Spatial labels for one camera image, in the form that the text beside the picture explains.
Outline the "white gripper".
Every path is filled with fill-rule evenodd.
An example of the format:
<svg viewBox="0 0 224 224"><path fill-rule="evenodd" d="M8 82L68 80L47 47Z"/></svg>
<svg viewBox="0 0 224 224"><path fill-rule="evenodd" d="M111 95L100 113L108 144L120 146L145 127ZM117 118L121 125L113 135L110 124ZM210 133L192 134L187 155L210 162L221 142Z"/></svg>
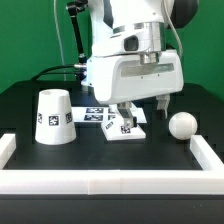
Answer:
<svg viewBox="0 0 224 224"><path fill-rule="evenodd" d="M163 52L158 63L143 64L139 55L91 57L87 62L87 76L100 104L119 103L117 109L126 128L137 126L128 101L157 96L157 115L164 120L168 94L183 88L181 62L175 50Z"/></svg>

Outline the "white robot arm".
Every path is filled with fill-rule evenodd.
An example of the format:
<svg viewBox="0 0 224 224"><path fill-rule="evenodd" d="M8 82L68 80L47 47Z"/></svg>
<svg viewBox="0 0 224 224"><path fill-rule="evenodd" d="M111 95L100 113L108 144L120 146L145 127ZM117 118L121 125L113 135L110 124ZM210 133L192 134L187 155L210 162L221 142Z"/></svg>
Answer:
<svg viewBox="0 0 224 224"><path fill-rule="evenodd" d="M187 25L199 0L89 0L92 55L82 84L101 104L115 104L121 125L137 125L131 102L183 88L183 49L169 49L165 30Z"/></svg>

